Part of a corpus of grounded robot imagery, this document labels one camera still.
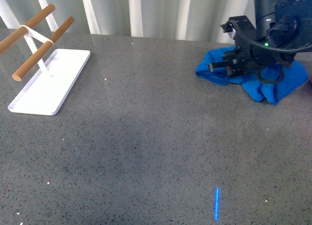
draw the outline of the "table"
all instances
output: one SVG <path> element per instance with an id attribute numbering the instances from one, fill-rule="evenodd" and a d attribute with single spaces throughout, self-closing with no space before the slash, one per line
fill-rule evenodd
<path id="1" fill-rule="evenodd" d="M 311 84 L 273 106 L 198 78 L 223 46 L 64 34 L 55 49 L 91 56 L 41 116 L 7 109 L 37 70 L 11 78 L 31 54 L 20 40 L 0 56 L 0 224 L 312 223 Z M 312 54 L 297 60 L 311 76 Z"/>

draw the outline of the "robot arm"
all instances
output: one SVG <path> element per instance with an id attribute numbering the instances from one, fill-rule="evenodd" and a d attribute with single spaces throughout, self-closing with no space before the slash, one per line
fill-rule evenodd
<path id="1" fill-rule="evenodd" d="M 221 27 L 235 40 L 235 49 L 209 69 L 226 67 L 230 77 L 257 74 L 263 83 L 279 83 L 283 66 L 291 67 L 296 53 L 312 52 L 312 0 L 254 2 L 257 29 L 246 16 L 230 17 Z M 261 70 L 275 63 L 280 65 L 280 80 L 264 80 Z"/>

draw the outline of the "white tray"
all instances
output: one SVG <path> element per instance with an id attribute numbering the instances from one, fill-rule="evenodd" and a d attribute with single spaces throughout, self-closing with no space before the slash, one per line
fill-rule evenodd
<path id="1" fill-rule="evenodd" d="M 39 69 L 8 106 L 11 112 L 55 115 L 90 57 L 85 50 L 54 50 L 45 61 L 48 75 Z"/>

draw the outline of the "black cable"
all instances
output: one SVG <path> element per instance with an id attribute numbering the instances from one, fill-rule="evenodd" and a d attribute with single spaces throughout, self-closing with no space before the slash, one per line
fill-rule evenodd
<path id="1" fill-rule="evenodd" d="M 310 46 L 306 46 L 306 47 L 301 47 L 301 48 L 297 48 L 297 49 L 283 49 L 283 48 L 275 48 L 275 47 L 270 47 L 270 46 L 264 46 L 261 43 L 254 41 L 252 39 L 250 39 L 249 37 L 247 37 L 240 29 L 238 24 L 236 23 L 235 20 L 231 19 L 229 20 L 229 23 L 233 25 L 236 34 L 238 34 L 244 41 L 248 42 L 249 44 L 258 46 L 260 48 L 263 48 L 267 51 L 273 51 L 273 52 L 279 52 L 279 53 L 287 53 L 287 54 L 291 54 L 291 53 L 298 53 L 301 51 L 306 51 L 306 50 L 310 50 L 312 49 L 312 45 Z"/>

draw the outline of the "white plastic stand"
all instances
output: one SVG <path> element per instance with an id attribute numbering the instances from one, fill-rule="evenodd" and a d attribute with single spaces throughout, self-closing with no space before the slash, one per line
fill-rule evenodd
<path id="1" fill-rule="evenodd" d="M 34 53 L 37 47 L 32 37 L 41 42 L 49 39 L 28 27 L 27 29 L 28 34 L 24 37 Z M 86 50 L 54 50 L 45 62 L 42 59 L 38 62 L 40 69 L 11 102 L 8 109 L 15 113 L 55 115 L 89 57 L 90 51 Z"/>

